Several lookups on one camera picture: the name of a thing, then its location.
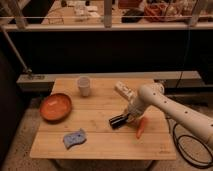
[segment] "orange carrot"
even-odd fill
[[[146,127],[146,124],[148,122],[147,117],[142,117],[140,122],[139,122],[139,126],[138,126],[138,130],[136,133],[136,138],[139,139],[142,135],[142,133],[144,132],[144,129]]]

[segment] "table leg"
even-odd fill
[[[156,166],[157,162],[157,160],[152,160],[149,166],[145,169],[145,171],[152,171],[152,169],[154,169],[154,167]]]
[[[62,167],[61,167],[60,164],[57,162],[57,160],[55,160],[55,159],[49,159],[49,161],[54,165],[54,167],[55,167],[58,171],[62,170]]]

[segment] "black wall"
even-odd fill
[[[17,32],[10,36],[34,73],[198,70],[208,75],[211,67],[205,66],[204,58],[213,56],[211,30]]]

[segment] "white cup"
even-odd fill
[[[78,89],[83,97],[90,95],[90,79],[87,76],[80,76],[77,80]]]

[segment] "orange object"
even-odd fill
[[[138,8],[142,0],[118,0],[119,9]]]
[[[146,124],[148,123],[148,119],[146,117],[142,117],[138,126],[138,130],[136,133],[136,138],[139,139],[144,132]]]
[[[66,117],[72,110],[72,101],[63,93],[46,97],[40,106],[41,116],[48,121],[57,121]]]

